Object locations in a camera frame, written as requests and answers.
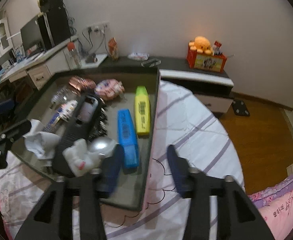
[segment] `orange plush toy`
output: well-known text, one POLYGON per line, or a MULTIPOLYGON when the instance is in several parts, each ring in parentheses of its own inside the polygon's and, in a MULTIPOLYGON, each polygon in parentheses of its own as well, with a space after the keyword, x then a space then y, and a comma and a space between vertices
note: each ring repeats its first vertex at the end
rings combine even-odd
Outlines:
POLYGON ((207 55, 212 55, 213 50, 211 48, 211 43, 205 37, 198 36, 194 41, 189 42, 190 50, 197 51, 197 53, 205 53, 207 55))

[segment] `red box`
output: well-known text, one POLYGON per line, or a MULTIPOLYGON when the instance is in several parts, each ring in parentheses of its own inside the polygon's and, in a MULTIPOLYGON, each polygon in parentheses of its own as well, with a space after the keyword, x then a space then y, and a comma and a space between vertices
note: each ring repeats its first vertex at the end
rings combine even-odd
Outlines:
POLYGON ((197 53, 196 50, 190 50, 187 52, 186 60, 189 63, 190 68, 198 68, 213 72, 223 72, 223 68, 227 57, 223 54, 221 55, 207 55, 197 53))

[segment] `drawer handle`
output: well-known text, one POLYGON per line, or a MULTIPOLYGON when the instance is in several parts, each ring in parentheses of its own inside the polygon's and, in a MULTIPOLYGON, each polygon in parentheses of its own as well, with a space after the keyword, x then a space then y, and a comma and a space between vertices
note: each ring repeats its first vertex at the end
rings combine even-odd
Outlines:
POLYGON ((43 78, 44 78, 43 76, 41 78, 36 78, 36 81, 40 81, 43 78))

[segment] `wooden floor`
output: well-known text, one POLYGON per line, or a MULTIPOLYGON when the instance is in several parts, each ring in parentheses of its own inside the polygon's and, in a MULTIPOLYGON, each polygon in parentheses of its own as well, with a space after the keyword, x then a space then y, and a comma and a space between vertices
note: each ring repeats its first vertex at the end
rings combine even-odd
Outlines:
POLYGON ((236 116, 232 107, 220 118, 238 152, 245 189, 252 194, 281 182, 293 163, 293 138, 281 110, 243 99, 250 117, 236 116))

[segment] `power outlet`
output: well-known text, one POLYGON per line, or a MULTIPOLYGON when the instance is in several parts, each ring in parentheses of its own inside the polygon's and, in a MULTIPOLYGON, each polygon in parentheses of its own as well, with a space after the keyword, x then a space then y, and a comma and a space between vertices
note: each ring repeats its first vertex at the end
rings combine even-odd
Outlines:
POLYGON ((110 25, 109 21, 104 21, 104 22, 94 23, 91 25, 91 27, 95 33, 98 33, 102 30, 106 30, 107 28, 109 28, 109 25, 110 25))

